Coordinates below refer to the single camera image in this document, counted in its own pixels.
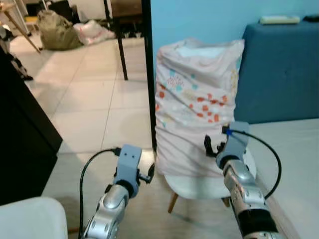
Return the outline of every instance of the blue cushion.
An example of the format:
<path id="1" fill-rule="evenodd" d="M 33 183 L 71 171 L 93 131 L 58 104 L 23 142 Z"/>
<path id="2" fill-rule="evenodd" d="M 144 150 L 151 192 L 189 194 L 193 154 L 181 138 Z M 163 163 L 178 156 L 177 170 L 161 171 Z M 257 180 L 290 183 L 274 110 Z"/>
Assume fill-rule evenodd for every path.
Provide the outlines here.
<path id="1" fill-rule="evenodd" d="M 319 24 L 246 27 L 235 119 L 319 117 Z"/>

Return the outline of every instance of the tile floor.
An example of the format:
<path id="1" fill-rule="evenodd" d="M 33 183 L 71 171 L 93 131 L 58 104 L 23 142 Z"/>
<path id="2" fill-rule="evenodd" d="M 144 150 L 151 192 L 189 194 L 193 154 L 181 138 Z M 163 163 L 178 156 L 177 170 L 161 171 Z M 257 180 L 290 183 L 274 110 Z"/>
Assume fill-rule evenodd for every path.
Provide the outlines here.
<path id="1" fill-rule="evenodd" d="M 127 82 L 115 40 L 38 56 L 22 48 L 23 40 L 16 38 L 11 51 L 34 73 L 26 84 L 63 138 L 60 153 L 96 152 L 126 142 L 152 146 L 144 39 L 124 40 Z M 36 36 L 32 40 L 40 44 Z M 30 64 L 27 53 L 49 57 Z"/>
<path id="2" fill-rule="evenodd" d="M 32 39 L 39 46 L 38 37 Z M 78 226 L 80 173 L 93 153 L 123 143 L 144 149 L 152 146 L 143 40 L 126 39 L 124 49 L 128 82 L 115 40 L 63 52 L 44 50 L 41 55 L 23 38 L 11 44 L 11 51 L 34 76 L 26 84 L 64 139 L 43 195 L 63 205 L 69 228 Z M 145 150 L 141 171 L 146 174 L 153 161 L 153 153 Z M 116 157 L 106 153 L 88 168 L 83 190 L 85 222 L 112 182 L 116 163 Z M 138 196 L 129 202 L 118 238 L 241 238 L 232 211 L 221 200 L 179 198 L 170 215 L 170 194 L 160 175 L 150 185 L 142 183 Z"/>

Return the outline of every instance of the black chair leg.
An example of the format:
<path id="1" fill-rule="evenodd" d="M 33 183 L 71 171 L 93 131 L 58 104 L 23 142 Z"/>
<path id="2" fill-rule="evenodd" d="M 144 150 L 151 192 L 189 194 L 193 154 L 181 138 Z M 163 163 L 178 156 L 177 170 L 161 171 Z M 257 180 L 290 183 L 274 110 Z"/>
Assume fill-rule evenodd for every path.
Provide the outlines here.
<path id="1" fill-rule="evenodd" d="M 127 81 L 128 80 L 128 73 L 126 71 L 126 64 L 125 64 L 125 58 L 124 58 L 124 50 L 123 50 L 123 44 L 122 44 L 122 33 L 120 30 L 120 25 L 116 20 L 114 20 L 114 24 L 115 24 L 115 32 L 116 32 L 115 34 L 116 34 L 116 37 L 118 39 L 118 44 L 119 44 L 124 80 Z"/>

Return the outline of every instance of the white object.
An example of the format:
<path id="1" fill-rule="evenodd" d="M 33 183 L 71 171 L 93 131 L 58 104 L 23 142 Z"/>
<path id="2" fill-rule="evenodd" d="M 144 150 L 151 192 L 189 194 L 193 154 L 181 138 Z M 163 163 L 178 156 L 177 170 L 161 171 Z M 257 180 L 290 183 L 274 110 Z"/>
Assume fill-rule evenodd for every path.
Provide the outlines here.
<path id="1" fill-rule="evenodd" d="M 300 22 L 298 16 L 263 16 L 260 18 L 261 24 L 297 24 Z"/>
<path id="2" fill-rule="evenodd" d="M 3 239 L 67 239 L 65 212 L 52 198 L 38 197 L 0 207 Z"/>
<path id="3" fill-rule="evenodd" d="M 206 157 L 204 138 L 216 148 L 234 120 L 239 62 L 244 41 L 204 44 L 186 39 L 157 55 L 157 169 L 175 176 L 222 177 Z"/>
<path id="4" fill-rule="evenodd" d="M 254 158 L 247 148 L 243 156 L 245 164 L 256 178 L 256 165 Z M 224 185 L 224 177 L 187 177 L 165 175 L 170 188 L 179 196 L 187 199 L 216 199 L 230 196 Z"/>
<path id="5" fill-rule="evenodd" d="M 91 45 L 101 41 L 115 38 L 115 34 L 108 29 L 101 27 L 96 21 L 90 20 L 87 24 L 77 23 L 74 29 L 79 40 L 84 45 Z"/>
<path id="6" fill-rule="evenodd" d="M 319 119 L 259 123 L 250 130 L 271 145 L 281 159 L 281 181 L 268 200 L 272 214 L 287 238 L 314 238 L 319 234 Z M 260 181 L 270 190 L 278 172 L 274 156 L 255 140 L 250 140 L 248 147 Z"/>

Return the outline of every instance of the dark furniture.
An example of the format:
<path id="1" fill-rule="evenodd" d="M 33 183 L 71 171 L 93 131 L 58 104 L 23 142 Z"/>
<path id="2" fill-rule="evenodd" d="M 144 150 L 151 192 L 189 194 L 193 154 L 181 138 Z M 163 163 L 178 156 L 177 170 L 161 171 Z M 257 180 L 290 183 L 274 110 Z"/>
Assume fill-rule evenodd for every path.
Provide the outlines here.
<path id="1" fill-rule="evenodd" d="M 111 0 L 112 16 L 115 27 L 116 38 L 119 43 L 119 50 L 123 68 L 124 79 L 128 80 L 125 65 L 124 50 L 122 44 L 122 33 L 120 24 L 143 21 L 141 0 Z"/>
<path id="2" fill-rule="evenodd" d="M 319 117 L 319 23 L 246 27 L 235 119 Z"/>
<path id="3" fill-rule="evenodd" d="M 41 10 L 45 9 L 42 2 L 26 3 L 25 6 L 29 16 L 37 16 Z"/>
<path id="4" fill-rule="evenodd" d="M 49 9 L 65 17 L 73 24 L 80 22 L 76 5 L 72 5 L 70 7 L 68 0 L 53 2 L 51 5 L 49 5 Z"/>
<path id="5" fill-rule="evenodd" d="M 41 196 L 62 138 L 0 48 L 0 205 Z"/>

